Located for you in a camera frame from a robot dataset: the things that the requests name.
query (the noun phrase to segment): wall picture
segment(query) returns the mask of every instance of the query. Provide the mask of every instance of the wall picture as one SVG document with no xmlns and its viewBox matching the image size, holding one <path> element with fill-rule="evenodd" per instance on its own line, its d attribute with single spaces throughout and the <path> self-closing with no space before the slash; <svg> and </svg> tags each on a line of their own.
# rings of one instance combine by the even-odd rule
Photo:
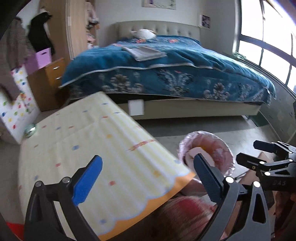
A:
<svg viewBox="0 0 296 241">
<path fill-rule="evenodd" d="M 143 0 L 143 7 L 158 7 L 176 10 L 176 0 Z"/>
<path fill-rule="evenodd" d="M 211 28 L 211 18 L 206 15 L 200 15 L 200 27 L 202 28 Z"/>
</svg>

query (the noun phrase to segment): headboard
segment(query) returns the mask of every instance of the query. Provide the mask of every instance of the headboard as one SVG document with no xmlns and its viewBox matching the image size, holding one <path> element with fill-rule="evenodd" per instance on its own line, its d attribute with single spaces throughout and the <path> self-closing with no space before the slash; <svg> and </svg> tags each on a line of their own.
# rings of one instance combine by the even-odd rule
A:
<svg viewBox="0 0 296 241">
<path fill-rule="evenodd" d="M 127 21 L 116 23 L 116 40 L 131 38 L 131 31 L 150 29 L 158 35 L 178 35 L 200 40 L 200 28 L 183 23 L 164 21 Z"/>
</svg>

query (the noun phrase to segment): bed frame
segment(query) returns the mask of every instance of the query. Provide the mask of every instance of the bed frame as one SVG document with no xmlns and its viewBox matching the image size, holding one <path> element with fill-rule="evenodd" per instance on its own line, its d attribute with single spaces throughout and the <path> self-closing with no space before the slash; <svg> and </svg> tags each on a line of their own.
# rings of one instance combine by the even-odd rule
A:
<svg viewBox="0 0 296 241">
<path fill-rule="evenodd" d="M 200 40 L 199 27 L 163 21 L 127 21 L 116 24 L 117 40 L 131 38 L 131 31 L 150 29 L 159 35 L 179 35 Z M 128 104 L 119 104 L 128 113 Z M 205 116 L 257 115 L 260 105 L 238 102 L 218 102 L 195 99 L 166 99 L 145 101 L 144 115 L 134 116 L 140 119 L 183 118 Z"/>
</svg>

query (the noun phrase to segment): blue blanket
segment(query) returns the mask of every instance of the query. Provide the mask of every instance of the blue blanket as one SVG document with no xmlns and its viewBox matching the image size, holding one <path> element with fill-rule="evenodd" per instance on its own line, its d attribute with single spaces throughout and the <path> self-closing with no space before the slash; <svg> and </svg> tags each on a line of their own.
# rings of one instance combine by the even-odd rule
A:
<svg viewBox="0 0 296 241">
<path fill-rule="evenodd" d="M 149 46 L 167 57 L 139 62 L 123 46 Z M 276 95 L 274 85 L 262 74 L 181 36 L 126 39 L 87 50 L 67 67 L 62 87 L 68 84 L 87 94 L 103 90 L 267 104 Z"/>
</svg>

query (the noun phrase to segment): colorful polka dot fabric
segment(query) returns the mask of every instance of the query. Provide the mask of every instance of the colorful polka dot fabric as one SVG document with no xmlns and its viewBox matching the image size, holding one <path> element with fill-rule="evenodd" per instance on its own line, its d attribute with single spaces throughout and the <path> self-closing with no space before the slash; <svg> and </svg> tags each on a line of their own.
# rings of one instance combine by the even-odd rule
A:
<svg viewBox="0 0 296 241">
<path fill-rule="evenodd" d="M 103 169 L 79 209 L 103 241 L 149 215 L 195 176 L 99 92 L 44 119 L 23 141 L 19 162 L 23 213 L 37 179 L 58 183 L 95 155 L 102 157 Z M 71 237 L 67 228 L 65 232 Z"/>
<path fill-rule="evenodd" d="M 28 84 L 25 68 L 15 69 L 11 74 L 20 89 L 20 95 L 16 101 L 10 101 L 0 90 L 0 118 L 14 139 L 21 143 L 25 128 L 36 119 L 40 110 Z"/>
</svg>

